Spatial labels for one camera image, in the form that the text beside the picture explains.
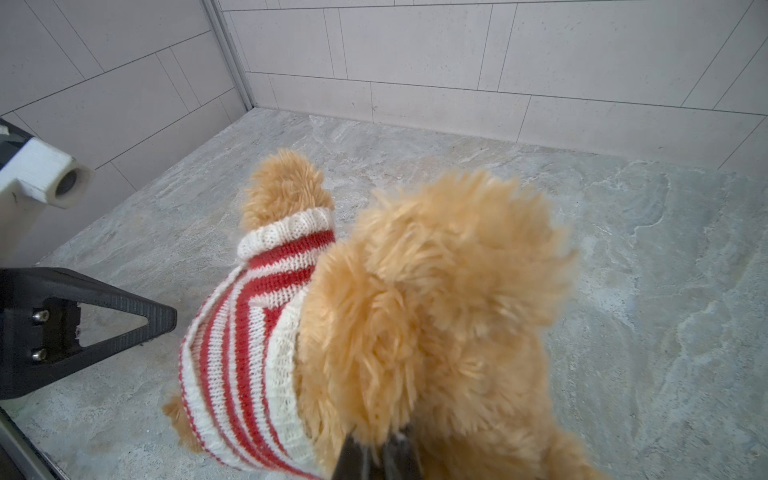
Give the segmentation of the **tan plush teddy bear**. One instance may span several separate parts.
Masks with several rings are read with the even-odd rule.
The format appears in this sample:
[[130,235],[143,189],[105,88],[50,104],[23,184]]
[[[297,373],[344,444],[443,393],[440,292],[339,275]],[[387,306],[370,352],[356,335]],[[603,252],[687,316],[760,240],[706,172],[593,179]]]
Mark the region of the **tan plush teddy bear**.
[[[334,220],[321,171],[282,150],[253,174],[243,237],[311,208]],[[542,335],[570,290],[576,253],[541,194],[486,171],[451,172],[380,197],[346,239],[334,234],[294,354],[317,479],[331,479],[347,435],[370,449],[383,479],[382,449],[400,431],[423,479],[600,477],[552,411]],[[209,455],[180,381],[163,411],[181,445]]]

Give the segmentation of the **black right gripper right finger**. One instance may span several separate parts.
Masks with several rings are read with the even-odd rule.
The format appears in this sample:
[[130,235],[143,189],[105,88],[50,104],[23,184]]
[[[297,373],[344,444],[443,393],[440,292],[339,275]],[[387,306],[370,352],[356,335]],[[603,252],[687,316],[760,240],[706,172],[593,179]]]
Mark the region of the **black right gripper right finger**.
[[386,480],[423,479],[418,450],[408,431],[390,436],[382,449],[382,460]]

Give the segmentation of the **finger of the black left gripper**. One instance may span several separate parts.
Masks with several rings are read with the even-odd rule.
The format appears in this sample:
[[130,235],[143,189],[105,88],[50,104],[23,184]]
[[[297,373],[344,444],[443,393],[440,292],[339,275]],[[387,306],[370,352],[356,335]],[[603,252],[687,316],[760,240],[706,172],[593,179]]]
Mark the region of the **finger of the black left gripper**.
[[43,293],[46,298],[87,304],[144,317],[147,323],[116,337],[105,339],[85,348],[74,347],[75,336],[64,336],[61,358],[47,357],[35,368],[35,380],[52,384],[118,353],[153,340],[176,328],[177,310],[140,297],[99,280],[64,268],[43,268]]

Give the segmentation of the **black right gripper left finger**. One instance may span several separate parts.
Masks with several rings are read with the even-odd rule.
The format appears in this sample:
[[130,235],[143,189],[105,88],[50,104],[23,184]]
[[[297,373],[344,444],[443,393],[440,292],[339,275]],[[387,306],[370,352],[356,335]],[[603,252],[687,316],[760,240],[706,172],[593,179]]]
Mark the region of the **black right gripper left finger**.
[[367,446],[347,435],[331,476],[332,480],[372,480],[375,478],[373,457]]

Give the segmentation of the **red white striped knit sweater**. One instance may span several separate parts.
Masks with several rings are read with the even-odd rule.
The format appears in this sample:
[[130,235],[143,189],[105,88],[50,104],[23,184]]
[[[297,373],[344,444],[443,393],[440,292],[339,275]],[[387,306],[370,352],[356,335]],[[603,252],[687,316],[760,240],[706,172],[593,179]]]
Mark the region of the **red white striped knit sweater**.
[[191,321],[179,353],[182,404],[202,449],[221,464],[319,478],[294,354],[312,274],[334,241],[328,208],[248,232],[236,268]]

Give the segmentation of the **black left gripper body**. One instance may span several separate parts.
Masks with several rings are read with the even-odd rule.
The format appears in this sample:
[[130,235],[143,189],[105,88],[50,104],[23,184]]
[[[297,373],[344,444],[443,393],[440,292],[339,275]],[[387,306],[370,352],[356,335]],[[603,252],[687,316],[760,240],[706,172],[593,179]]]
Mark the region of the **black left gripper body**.
[[81,369],[80,309],[67,295],[73,271],[1,271],[1,398],[15,399]]

